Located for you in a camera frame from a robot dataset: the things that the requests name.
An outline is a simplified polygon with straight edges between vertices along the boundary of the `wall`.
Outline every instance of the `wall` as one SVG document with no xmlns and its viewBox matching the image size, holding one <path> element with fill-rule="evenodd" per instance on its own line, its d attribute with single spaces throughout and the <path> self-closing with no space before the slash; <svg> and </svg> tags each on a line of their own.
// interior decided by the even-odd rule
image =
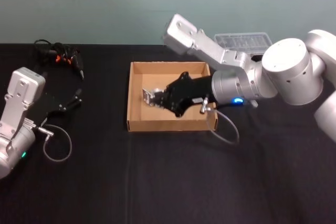
<svg viewBox="0 0 336 224">
<path fill-rule="evenodd" d="M 0 0 L 0 42 L 161 44 L 180 13 L 215 33 L 265 31 L 275 41 L 311 29 L 336 34 L 334 0 Z"/>
</svg>

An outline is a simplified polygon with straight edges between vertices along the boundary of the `open cardboard box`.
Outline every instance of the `open cardboard box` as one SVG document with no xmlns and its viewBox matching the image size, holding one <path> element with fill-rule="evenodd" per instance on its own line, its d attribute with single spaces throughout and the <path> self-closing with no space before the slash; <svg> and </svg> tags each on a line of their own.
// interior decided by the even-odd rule
<svg viewBox="0 0 336 224">
<path fill-rule="evenodd" d="M 209 66 L 204 62 L 131 63 L 127 109 L 129 131 L 208 131 L 207 117 L 211 129 L 216 129 L 217 114 L 200 114 L 200 104 L 190 107 L 181 118 L 177 118 L 171 111 L 150 107 L 143 101 L 143 88 L 164 90 L 184 71 L 188 71 L 191 78 L 210 75 Z"/>
</svg>

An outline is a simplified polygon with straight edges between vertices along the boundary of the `gray cable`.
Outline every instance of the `gray cable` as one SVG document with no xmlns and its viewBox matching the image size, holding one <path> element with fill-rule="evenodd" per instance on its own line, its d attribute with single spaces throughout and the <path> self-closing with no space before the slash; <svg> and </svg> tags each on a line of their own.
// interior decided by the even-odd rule
<svg viewBox="0 0 336 224">
<path fill-rule="evenodd" d="M 65 157 L 65 158 L 62 158 L 62 159 L 54 159 L 52 157 L 50 157 L 47 152 L 46 152 L 46 146 L 47 146 L 47 143 L 48 141 L 50 140 L 50 138 L 48 140 L 46 140 L 43 144 L 43 153 L 44 155 L 47 157 L 47 159 L 49 159 L 50 161 L 53 161 L 53 162 L 56 162 L 56 163 L 60 163 L 60 162 L 63 162 L 65 160 L 67 160 L 70 156 L 71 156 L 71 153 L 72 153 L 72 141 L 71 141 L 71 137 L 69 136 L 68 132 L 66 132 L 64 129 L 62 129 L 61 127 L 59 126 L 56 126 L 56 125 L 53 125 L 53 124 L 45 124 L 44 126 L 47 126 L 47 127 L 54 127 L 56 129 L 59 129 L 61 131 L 63 131 L 63 133 L 68 137 L 68 140 L 69 140 L 69 146 L 70 146 L 70 150 L 69 150 L 69 153 L 68 155 Z"/>
<path fill-rule="evenodd" d="M 217 113 L 217 115 L 220 115 L 222 118 L 224 118 L 226 121 L 228 121 L 228 122 L 232 125 L 232 127 L 235 129 L 235 131 L 236 131 L 236 136 L 237 136 L 237 137 L 236 137 L 235 141 L 232 142 L 232 141 L 229 141 L 229 140 L 227 140 L 226 138 L 220 136 L 218 133 L 216 133 L 216 132 L 210 127 L 209 119 L 208 119 L 208 116 L 207 116 L 207 117 L 206 117 L 206 124 L 208 125 L 208 128 L 209 128 L 209 130 L 211 131 L 211 133 L 214 134 L 217 138 L 219 138 L 220 140 L 222 140 L 223 142 L 225 142 L 225 143 L 227 143 L 227 144 L 229 144 L 229 145 L 237 145 L 237 144 L 239 144 L 239 138 L 240 138 L 240 137 L 239 137 L 239 131 L 238 131 L 238 129 L 237 129 L 235 123 L 232 122 L 231 119 L 228 118 L 226 115 L 224 115 L 221 111 L 218 111 L 218 110 L 216 110 L 216 109 L 211 109 L 211 110 L 208 111 L 208 115 L 209 115 L 209 112 Z"/>
</svg>

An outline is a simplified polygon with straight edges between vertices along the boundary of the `clear plastic container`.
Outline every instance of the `clear plastic container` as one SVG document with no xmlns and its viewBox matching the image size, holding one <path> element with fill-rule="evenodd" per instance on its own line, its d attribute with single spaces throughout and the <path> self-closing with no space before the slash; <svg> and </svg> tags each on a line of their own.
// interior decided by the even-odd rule
<svg viewBox="0 0 336 224">
<path fill-rule="evenodd" d="M 267 33 L 216 34 L 214 40 L 221 47 L 242 51 L 251 56 L 263 55 L 272 45 Z"/>
</svg>

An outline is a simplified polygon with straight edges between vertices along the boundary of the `black table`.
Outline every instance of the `black table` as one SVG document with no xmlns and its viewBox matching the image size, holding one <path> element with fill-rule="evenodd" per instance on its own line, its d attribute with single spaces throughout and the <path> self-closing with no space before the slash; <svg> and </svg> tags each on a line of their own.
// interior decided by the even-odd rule
<svg viewBox="0 0 336 224">
<path fill-rule="evenodd" d="M 0 181 L 1 224 L 336 222 L 336 144 L 313 119 L 329 83 L 305 106 L 277 97 L 258 109 L 224 109 L 240 130 L 238 147 L 208 132 L 129 133 L 130 62 L 196 59 L 162 46 L 79 47 L 86 80 L 83 105 L 65 125 L 72 157 L 49 162 L 38 139 Z M 29 50 L 0 46 L 1 95 Z M 45 92 L 68 99 L 79 83 L 71 71 L 51 68 Z"/>
</svg>

